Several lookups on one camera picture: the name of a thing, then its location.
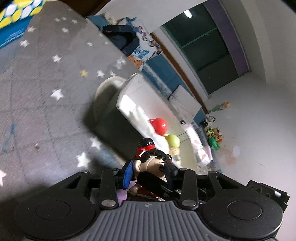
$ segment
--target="yellow star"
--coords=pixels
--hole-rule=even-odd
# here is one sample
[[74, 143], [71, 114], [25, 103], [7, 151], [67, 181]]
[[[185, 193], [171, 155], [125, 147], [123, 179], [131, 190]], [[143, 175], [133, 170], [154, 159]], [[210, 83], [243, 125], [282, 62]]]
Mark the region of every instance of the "yellow star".
[[89, 73], [84, 69], [84, 70], [80, 71], [80, 74], [82, 77], [86, 77], [86, 76], [88, 76]]

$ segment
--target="red ball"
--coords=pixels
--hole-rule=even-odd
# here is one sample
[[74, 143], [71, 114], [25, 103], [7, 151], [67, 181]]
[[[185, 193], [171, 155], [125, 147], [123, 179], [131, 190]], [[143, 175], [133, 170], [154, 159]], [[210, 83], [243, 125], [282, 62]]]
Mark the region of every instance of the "red ball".
[[149, 120], [151, 125], [153, 126], [155, 133], [163, 136], [168, 130], [167, 122], [162, 118], [155, 118]]

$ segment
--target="dark bag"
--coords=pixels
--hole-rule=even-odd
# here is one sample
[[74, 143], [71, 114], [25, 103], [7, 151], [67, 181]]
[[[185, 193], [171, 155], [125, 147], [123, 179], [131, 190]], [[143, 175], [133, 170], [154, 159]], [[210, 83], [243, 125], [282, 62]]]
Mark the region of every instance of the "dark bag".
[[102, 33], [127, 57], [139, 46], [139, 39], [129, 25], [107, 25]]

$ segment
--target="star-patterned fabric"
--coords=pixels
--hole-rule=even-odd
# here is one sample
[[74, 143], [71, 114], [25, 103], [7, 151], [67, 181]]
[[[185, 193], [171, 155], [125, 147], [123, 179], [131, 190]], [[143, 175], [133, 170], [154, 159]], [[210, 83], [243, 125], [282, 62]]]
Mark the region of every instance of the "star-patterned fabric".
[[18, 240], [9, 220], [23, 197], [84, 169], [96, 174], [123, 165], [91, 131], [92, 101], [105, 79], [128, 79], [138, 70], [92, 22], [68, 9], [45, 3], [30, 31], [0, 50], [1, 240]]

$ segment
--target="ribbed surface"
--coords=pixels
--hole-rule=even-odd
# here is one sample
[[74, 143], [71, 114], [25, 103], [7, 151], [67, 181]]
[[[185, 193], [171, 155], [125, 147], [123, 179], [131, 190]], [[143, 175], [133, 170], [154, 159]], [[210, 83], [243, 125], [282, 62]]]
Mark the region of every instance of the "ribbed surface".
[[103, 211], [86, 232], [69, 239], [69, 241], [113, 240], [226, 241], [227, 239], [208, 230], [195, 212], [178, 209], [173, 202], [124, 202], [118, 209]]

